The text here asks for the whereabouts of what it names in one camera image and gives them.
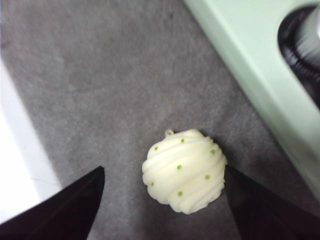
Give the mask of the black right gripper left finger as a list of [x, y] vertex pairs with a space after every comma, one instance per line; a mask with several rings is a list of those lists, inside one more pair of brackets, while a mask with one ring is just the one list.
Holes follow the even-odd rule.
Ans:
[[60, 192], [0, 225], [2, 240], [85, 240], [105, 185], [99, 166]]

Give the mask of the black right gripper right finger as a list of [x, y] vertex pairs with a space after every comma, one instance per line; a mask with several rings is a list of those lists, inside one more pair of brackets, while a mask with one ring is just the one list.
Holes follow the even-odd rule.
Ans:
[[320, 218], [278, 196], [232, 166], [225, 192], [243, 240], [318, 240]]

